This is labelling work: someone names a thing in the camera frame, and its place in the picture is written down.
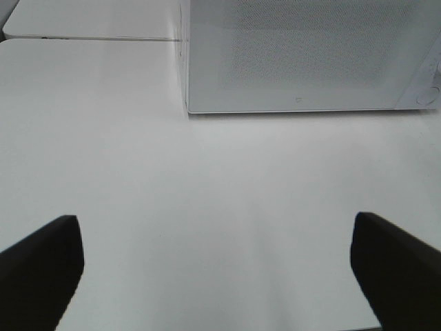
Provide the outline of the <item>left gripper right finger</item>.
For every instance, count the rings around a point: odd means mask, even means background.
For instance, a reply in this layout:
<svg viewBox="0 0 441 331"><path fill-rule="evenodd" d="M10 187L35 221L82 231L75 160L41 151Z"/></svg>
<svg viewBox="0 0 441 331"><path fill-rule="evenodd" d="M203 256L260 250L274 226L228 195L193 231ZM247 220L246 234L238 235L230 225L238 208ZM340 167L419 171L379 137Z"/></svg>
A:
<svg viewBox="0 0 441 331"><path fill-rule="evenodd" d="M350 265L383 330L440 329L439 250L372 212L359 212Z"/></svg>

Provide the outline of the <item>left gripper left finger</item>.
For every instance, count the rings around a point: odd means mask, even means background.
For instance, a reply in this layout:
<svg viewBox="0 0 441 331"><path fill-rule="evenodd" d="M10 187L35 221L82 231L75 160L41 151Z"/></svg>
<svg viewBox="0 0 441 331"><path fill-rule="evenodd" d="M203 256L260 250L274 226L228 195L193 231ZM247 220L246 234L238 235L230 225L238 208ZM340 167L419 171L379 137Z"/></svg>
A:
<svg viewBox="0 0 441 331"><path fill-rule="evenodd" d="M1 329L55 330L85 258L79 221L63 215L1 252Z"/></svg>

